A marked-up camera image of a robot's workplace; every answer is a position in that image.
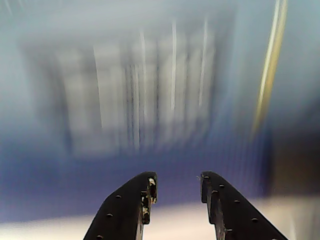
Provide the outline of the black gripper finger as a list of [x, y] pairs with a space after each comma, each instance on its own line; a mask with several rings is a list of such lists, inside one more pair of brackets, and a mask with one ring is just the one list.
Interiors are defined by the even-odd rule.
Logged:
[[232, 184], [213, 171], [201, 173], [201, 202], [218, 240], [287, 240]]
[[131, 178], [101, 204], [84, 240], [141, 240], [157, 202], [157, 174], [145, 171]]

